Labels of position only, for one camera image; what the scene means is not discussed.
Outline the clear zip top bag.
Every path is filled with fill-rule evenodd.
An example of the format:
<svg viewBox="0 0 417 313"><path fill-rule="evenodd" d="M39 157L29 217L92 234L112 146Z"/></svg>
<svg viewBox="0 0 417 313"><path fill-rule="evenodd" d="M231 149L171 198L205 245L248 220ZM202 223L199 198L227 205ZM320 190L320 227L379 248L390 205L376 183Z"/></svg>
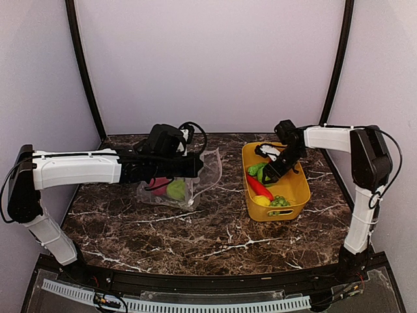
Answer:
<svg viewBox="0 0 417 313"><path fill-rule="evenodd" d="M140 183L137 188L137 200L149 205L165 205L185 211L194 211L199 205L202 194L213 188L222 178L222 162L219 149L204 151L200 159L204 162L204 166L196 178L175 177L170 179L171 182L183 180L186 183L184 200L173 200L167 194L155 196L151 193L149 187L151 183L144 182Z"/></svg>

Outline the yellow toy lemon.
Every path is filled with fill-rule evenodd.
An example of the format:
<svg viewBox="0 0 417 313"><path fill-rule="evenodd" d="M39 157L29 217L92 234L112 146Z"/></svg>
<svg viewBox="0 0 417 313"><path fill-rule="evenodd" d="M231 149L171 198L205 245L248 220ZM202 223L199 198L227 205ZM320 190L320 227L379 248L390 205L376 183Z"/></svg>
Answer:
<svg viewBox="0 0 417 313"><path fill-rule="evenodd" d="M256 203L257 205L264 206L264 207L269 207L271 203L269 198L267 198L266 196L262 196L262 195L255 196L253 198L253 202Z"/></svg>

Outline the pink red toy fruit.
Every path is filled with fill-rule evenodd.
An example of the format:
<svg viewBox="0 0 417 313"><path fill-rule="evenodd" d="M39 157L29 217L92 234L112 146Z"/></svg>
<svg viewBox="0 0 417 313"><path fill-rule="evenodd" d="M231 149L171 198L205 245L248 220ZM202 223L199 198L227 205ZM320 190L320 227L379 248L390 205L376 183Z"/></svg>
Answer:
<svg viewBox="0 0 417 313"><path fill-rule="evenodd" d="M166 194L167 186L171 180L165 177L155 178L151 181L150 190L155 196L163 196Z"/></svg>

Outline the yellow plastic basket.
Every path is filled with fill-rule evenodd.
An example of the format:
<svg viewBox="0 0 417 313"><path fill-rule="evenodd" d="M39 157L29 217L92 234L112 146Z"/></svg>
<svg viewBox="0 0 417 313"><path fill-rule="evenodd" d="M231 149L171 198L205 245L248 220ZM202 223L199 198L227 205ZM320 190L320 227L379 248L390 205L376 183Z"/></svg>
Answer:
<svg viewBox="0 0 417 313"><path fill-rule="evenodd" d="M300 163L289 170L277 183L263 186L257 176L248 175L248 169L266 159L255 154L258 142L242 148L243 183L250 218L257 222L293 220L311 198L309 185Z"/></svg>

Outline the red toy chili pepper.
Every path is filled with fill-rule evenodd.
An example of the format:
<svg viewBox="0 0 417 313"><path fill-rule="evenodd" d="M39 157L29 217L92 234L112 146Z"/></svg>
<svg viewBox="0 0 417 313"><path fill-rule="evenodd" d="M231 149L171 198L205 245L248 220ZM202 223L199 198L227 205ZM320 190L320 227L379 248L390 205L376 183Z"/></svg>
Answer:
<svg viewBox="0 0 417 313"><path fill-rule="evenodd" d="M257 196L264 196L270 201L274 200L272 193L258 180L248 174L246 175L246 180L250 188L255 192Z"/></svg>

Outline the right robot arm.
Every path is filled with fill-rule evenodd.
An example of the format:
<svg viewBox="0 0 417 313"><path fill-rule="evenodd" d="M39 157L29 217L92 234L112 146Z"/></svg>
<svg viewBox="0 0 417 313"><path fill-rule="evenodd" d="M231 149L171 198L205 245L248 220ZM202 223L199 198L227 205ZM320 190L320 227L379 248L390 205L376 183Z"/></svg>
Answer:
<svg viewBox="0 0 417 313"><path fill-rule="evenodd" d="M354 209L348 234L339 250L338 264L331 274L337 282L346 283L367 266L380 202L397 178L392 173L393 162L384 140L388 133L376 125L296 127L290 120L280 121L274 132L284 146L282 151L269 143L255 148L256 155L271 160L263 171L264 183L276 183L295 170L308 148L341 151L351 156Z"/></svg>

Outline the green toy pear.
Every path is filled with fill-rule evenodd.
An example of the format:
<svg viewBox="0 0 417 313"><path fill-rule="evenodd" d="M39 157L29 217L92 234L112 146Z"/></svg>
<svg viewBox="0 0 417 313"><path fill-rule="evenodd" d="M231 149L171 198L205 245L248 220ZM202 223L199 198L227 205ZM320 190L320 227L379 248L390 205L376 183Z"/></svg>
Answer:
<svg viewBox="0 0 417 313"><path fill-rule="evenodd" d="M182 201L185 199L186 183L183 180L176 180L168 184L166 194L173 200Z"/></svg>

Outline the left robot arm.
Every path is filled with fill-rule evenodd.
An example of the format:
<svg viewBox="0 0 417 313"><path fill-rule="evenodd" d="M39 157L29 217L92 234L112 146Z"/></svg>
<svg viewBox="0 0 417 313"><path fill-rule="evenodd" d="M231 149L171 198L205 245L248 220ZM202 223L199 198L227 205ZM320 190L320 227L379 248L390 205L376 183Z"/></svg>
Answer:
<svg viewBox="0 0 417 313"><path fill-rule="evenodd" d="M203 169L203 148L189 152L195 122L179 127L155 124L147 138L129 149L85 152L36 151L31 144L20 148L13 167L1 186L1 218L6 224L25 226L40 244L66 266L78 284L87 284L92 271L82 261L76 244L49 215L41 191L65 185L90 183L145 183L145 191L167 187L177 178L195 179Z"/></svg>

